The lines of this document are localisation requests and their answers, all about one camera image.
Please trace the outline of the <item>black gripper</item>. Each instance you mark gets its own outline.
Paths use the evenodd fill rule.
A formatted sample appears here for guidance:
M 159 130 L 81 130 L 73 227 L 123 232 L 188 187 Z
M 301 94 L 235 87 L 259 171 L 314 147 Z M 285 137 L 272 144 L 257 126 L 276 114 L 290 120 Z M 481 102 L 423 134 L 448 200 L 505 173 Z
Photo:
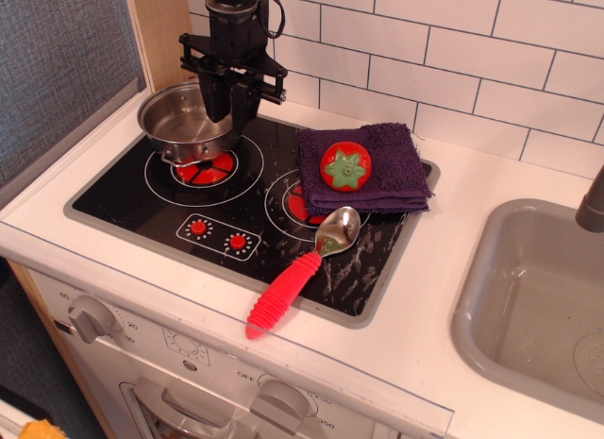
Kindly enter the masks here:
M 210 14 L 210 34 L 179 36 L 183 46 L 181 67 L 199 73 L 211 121 L 222 121 L 231 110 L 233 128 L 242 133 L 256 117 L 260 99 L 280 104 L 286 97 L 283 79 L 288 72 L 266 53 L 268 41 L 277 37 L 268 29 L 269 1 L 245 0 L 228 5 L 206 0 L 205 6 Z M 250 86 L 237 83 L 232 87 L 231 81 L 242 81 L 244 74 L 270 76 L 275 83 L 250 79 Z

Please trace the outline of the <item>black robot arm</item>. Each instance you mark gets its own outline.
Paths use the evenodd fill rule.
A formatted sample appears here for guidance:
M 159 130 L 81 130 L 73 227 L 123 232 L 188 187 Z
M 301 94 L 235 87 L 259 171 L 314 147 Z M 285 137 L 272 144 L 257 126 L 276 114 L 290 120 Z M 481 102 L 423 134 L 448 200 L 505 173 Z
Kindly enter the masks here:
M 181 67 L 198 77 L 212 122 L 229 117 L 241 132 L 257 116 L 262 100 L 280 105 L 288 71 L 267 53 L 286 24 L 280 0 L 205 0 L 208 36 L 184 33 Z

